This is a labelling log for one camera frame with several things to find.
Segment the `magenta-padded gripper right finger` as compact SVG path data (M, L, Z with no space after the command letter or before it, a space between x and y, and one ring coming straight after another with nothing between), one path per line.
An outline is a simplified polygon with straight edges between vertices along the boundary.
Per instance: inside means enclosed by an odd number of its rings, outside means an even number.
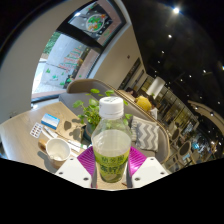
M130 149L126 174L128 188L140 188L167 175L155 157L146 157L134 147Z

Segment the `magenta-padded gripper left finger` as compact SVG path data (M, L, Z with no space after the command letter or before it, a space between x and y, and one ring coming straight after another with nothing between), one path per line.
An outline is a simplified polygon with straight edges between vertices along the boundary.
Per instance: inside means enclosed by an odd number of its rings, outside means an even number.
M78 157L69 158L56 175L84 188L97 187L97 168L92 147Z

